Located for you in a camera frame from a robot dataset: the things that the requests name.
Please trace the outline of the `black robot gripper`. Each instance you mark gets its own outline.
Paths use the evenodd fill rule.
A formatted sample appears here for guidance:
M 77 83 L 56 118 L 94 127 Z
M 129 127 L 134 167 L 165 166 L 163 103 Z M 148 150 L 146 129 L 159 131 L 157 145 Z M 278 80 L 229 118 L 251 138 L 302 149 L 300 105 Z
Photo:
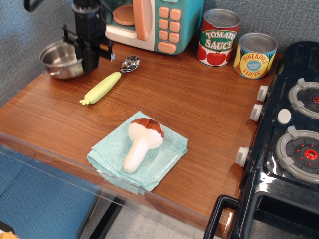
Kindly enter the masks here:
M 74 3 L 75 24 L 63 26 L 63 40 L 74 45 L 77 60 L 83 59 L 85 73 L 90 73 L 99 65 L 100 56 L 115 60 L 113 42 L 105 36 L 107 13 L 113 11 L 106 3 Z

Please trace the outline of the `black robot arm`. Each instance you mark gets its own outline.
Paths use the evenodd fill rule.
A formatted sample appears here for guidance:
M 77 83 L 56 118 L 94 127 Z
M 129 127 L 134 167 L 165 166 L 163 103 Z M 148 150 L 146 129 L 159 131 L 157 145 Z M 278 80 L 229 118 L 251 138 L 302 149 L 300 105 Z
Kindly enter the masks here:
M 96 69 L 100 57 L 114 61 L 114 43 L 105 35 L 108 5 L 102 0 L 75 0 L 72 10 L 75 24 L 63 25 L 63 41 L 74 46 L 76 59 L 82 61 L 84 72 Z

